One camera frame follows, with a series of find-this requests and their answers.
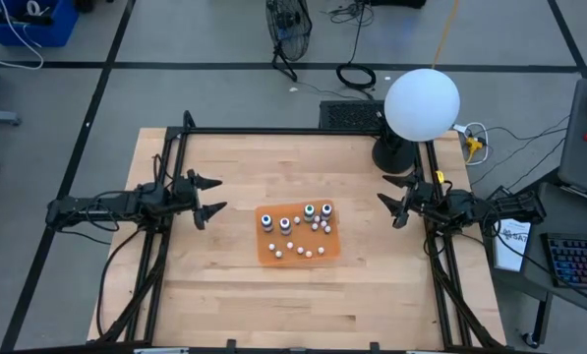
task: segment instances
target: blue plastic bin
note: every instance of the blue plastic bin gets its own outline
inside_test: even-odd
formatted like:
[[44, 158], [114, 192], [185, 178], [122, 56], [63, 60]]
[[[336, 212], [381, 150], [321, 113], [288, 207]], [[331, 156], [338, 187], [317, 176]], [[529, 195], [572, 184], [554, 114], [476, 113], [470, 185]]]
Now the blue plastic bin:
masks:
[[[11, 17], [22, 15], [27, 10], [27, 0], [4, 0], [7, 11]], [[29, 44], [33, 42], [41, 46], [64, 46], [73, 32], [73, 28], [79, 18], [75, 10], [73, 0], [35, 0], [40, 9], [50, 6], [53, 9], [51, 17], [52, 26], [28, 25], [26, 33], [23, 30], [24, 24], [12, 22], [16, 32]], [[0, 44], [2, 45], [24, 45], [9, 27], [9, 24], [0, 24]]]

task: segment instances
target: gray concrete floor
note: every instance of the gray concrete floor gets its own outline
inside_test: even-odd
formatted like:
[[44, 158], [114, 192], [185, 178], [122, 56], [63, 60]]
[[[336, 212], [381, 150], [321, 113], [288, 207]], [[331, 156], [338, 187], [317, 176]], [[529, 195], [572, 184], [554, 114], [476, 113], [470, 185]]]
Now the gray concrete floor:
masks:
[[[344, 1], [309, 1], [314, 32], [303, 62], [345, 62], [355, 27], [335, 25], [321, 11]], [[102, 62], [126, 0], [97, 2], [82, 15], [70, 43], [42, 49], [50, 61]], [[558, 0], [587, 63], [587, 0]], [[357, 62], [430, 64], [451, 1], [430, 0], [421, 11], [377, 8], [362, 29]], [[271, 44], [264, 0], [138, 0], [118, 53], [121, 62], [265, 63]], [[0, 59], [31, 60], [23, 48], [3, 48]], [[547, 0], [462, 0], [441, 55], [442, 64], [575, 64]], [[19, 127], [0, 126], [0, 343], [29, 271], [44, 227], [45, 206], [64, 176], [100, 70], [0, 69], [0, 109], [20, 113]], [[321, 89], [344, 89], [333, 71], [299, 71]], [[382, 98], [402, 72], [377, 72]], [[519, 136], [540, 133], [568, 114], [579, 74], [448, 73], [462, 98], [459, 122], [504, 126]], [[296, 87], [299, 90], [289, 91]], [[297, 86], [272, 70], [130, 70], [111, 72], [72, 195], [90, 195], [125, 184], [138, 130], [178, 125], [189, 109], [200, 126], [317, 127], [321, 100], [339, 99]], [[486, 196], [509, 185], [559, 141], [549, 136], [525, 149], [474, 186]], [[492, 133], [494, 155], [468, 169], [476, 180], [520, 144]], [[557, 154], [523, 179], [532, 182], [558, 164]], [[109, 240], [111, 235], [89, 230]], [[58, 235], [29, 308], [17, 348], [83, 343], [107, 247]], [[508, 343], [528, 350], [519, 333], [532, 328], [537, 302], [496, 284]], [[587, 312], [555, 300], [542, 351], [587, 353]]]

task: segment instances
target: electric fan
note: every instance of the electric fan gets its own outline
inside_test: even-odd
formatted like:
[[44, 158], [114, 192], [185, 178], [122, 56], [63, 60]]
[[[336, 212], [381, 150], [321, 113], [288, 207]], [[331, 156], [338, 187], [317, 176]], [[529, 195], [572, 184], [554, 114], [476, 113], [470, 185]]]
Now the electric fan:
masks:
[[[288, 61], [300, 59], [309, 47], [313, 23], [306, 0], [266, 0], [266, 23], [273, 41], [271, 66], [297, 82], [297, 75]], [[288, 72], [276, 65], [278, 57]]]

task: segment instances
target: black lamp base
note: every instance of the black lamp base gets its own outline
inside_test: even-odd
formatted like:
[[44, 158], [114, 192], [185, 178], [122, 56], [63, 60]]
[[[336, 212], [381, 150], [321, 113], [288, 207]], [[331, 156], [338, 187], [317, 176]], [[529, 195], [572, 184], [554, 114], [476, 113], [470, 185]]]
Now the black lamp base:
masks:
[[372, 159], [376, 166], [386, 173], [398, 174], [405, 172], [415, 161], [416, 144], [400, 139], [395, 148], [391, 148], [382, 139], [378, 139], [372, 148]]

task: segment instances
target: small bottle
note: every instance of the small bottle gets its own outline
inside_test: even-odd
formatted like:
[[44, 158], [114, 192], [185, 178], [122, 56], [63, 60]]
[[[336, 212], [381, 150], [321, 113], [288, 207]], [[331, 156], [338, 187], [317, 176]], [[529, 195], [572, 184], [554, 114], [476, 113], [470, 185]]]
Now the small bottle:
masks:
[[322, 220], [328, 221], [330, 219], [331, 215], [332, 215], [332, 206], [323, 205], [322, 206]]
[[304, 221], [311, 222], [313, 221], [313, 215], [315, 215], [315, 207], [311, 205], [307, 205], [304, 207]]
[[273, 220], [271, 220], [271, 216], [263, 215], [261, 217], [261, 224], [263, 225], [264, 232], [271, 232], [273, 230]]
[[291, 221], [286, 217], [280, 219], [280, 232], [284, 236], [288, 236], [291, 233]]

